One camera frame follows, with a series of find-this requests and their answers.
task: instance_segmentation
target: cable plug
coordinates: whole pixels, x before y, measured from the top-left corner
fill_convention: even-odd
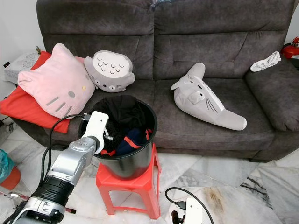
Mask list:
[[[87,121],[89,121],[91,115],[90,115],[90,114],[87,114],[87,113],[84,113],[83,115],[84,115],[84,116],[83,116],[83,118],[81,118],[81,119],[82,119],[82,120],[87,120]]]
[[[186,210],[186,202],[184,202],[184,201],[179,201],[179,202],[176,202],[176,205],[177,205],[180,209]]]

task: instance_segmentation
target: red stripe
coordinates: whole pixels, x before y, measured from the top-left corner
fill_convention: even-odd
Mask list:
[[[125,140],[127,143],[129,143],[129,145],[130,145],[131,147],[133,147],[133,148],[138,149],[138,148],[141,147],[141,146],[136,145],[136,144],[135,144],[131,139],[129,139],[127,136],[124,138],[124,140]]]
[[[149,131],[147,129],[145,130],[145,133],[146,133],[146,140],[150,139]]]
[[[101,155],[104,155],[104,154],[108,154],[108,155],[110,155],[110,156],[113,156],[114,154],[116,153],[116,150],[113,150],[112,152],[107,152],[107,150],[102,150],[101,151]]]

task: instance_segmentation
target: sofa backrest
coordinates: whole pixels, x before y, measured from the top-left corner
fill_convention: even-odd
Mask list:
[[[294,0],[164,0],[155,6],[154,78],[180,78],[196,63],[205,77],[241,78],[280,51]]]
[[[153,78],[152,0],[38,0],[36,11],[47,52],[59,42],[80,57],[110,50],[130,58],[136,78]]]
[[[241,78],[280,51],[295,0],[38,0],[45,48],[76,56],[125,54],[137,79],[180,78],[196,63],[205,77]]]

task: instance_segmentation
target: red pillow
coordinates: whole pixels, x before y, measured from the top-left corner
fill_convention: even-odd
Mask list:
[[[31,70],[39,68],[50,57],[50,53],[42,51],[40,57]],[[9,95],[9,97],[0,101],[0,113],[20,120],[25,120],[45,128],[52,128],[53,125],[59,121],[59,118],[44,111],[36,100],[19,86],[12,92],[12,94]],[[57,132],[67,133],[69,124],[69,119],[63,120],[55,127],[54,130]]]

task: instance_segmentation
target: sofa armrest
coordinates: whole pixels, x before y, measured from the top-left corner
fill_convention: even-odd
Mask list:
[[[275,129],[299,131],[299,71],[287,59],[245,79]]]

